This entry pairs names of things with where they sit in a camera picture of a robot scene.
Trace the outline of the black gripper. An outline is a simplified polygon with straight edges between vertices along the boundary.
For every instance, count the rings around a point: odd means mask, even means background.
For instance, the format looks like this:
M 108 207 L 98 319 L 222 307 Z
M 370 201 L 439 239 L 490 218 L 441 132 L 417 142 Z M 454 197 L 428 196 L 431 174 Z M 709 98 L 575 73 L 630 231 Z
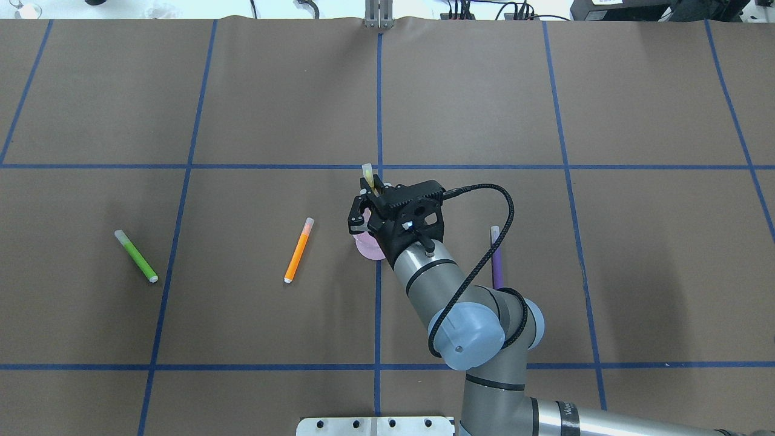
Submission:
M 371 191 L 367 190 L 366 195 L 355 196 L 352 201 L 348 232 L 353 236 L 371 233 L 391 267 L 413 243 L 420 242 L 432 252 L 437 241 L 444 240 L 444 188 L 437 181 L 394 187 L 372 174 Z M 366 211 L 371 211 L 370 219 Z

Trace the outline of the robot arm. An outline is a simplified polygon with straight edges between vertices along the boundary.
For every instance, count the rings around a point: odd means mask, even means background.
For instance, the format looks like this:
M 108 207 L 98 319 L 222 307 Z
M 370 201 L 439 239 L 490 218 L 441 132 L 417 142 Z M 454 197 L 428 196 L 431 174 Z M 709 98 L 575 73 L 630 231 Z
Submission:
M 499 191 L 507 219 L 473 270 L 465 274 L 444 245 L 443 202 L 476 190 Z M 427 346 L 465 374 L 462 435 L 730 435 L 634 416 L 541 400 L 525 393 L 527 357 L 543 338 L 537 305 L 509 287 L 473 280 L 492 259 L 514 220 L 509 192 L 496 184 L 446 190 L 434 180 L 390 185 L 364 171 L 347 223 L 370 234 L 426 327 Z

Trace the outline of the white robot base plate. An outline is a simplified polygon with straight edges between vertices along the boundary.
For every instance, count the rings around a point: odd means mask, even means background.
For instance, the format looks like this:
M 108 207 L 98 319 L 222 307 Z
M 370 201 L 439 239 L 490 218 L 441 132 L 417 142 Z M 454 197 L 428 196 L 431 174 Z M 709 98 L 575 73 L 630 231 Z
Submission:
M 296 435 L 456 435 L 455 420 L 444 416 L 310 417 Z

